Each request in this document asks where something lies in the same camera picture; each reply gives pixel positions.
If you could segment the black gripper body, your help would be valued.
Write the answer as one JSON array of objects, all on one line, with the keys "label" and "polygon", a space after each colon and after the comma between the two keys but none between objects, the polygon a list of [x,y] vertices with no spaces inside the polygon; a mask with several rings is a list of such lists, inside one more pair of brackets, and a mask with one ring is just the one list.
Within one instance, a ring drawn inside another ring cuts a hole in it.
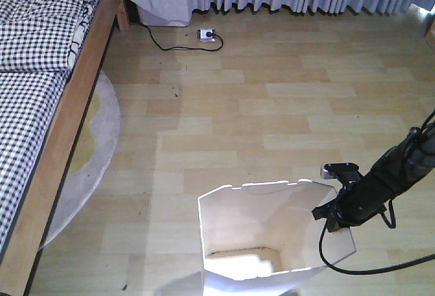
[{"label": "black gripper body", "polygon": [[356,227],[370,220],[383,209],[389,200],[389,188],[375,176],[342,188],[335,199],[312,210],[315,220],[325,218],[328,232]]}]

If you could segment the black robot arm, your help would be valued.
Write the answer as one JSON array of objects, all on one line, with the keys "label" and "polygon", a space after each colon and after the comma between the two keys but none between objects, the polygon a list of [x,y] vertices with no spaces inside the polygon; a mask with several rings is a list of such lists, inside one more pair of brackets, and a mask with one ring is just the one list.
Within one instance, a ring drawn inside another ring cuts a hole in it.
[{"label": "black robot arm", "polygon": [[329,163],[321,177],[343,185],[332,201],[312,210],[315,220],[325,218],[329,232],[356,227],[377,214],[384,215],[392,202],[434,168],[434,125],[413,127],[407,137],[390,148],[362,175],[355,163]]}]

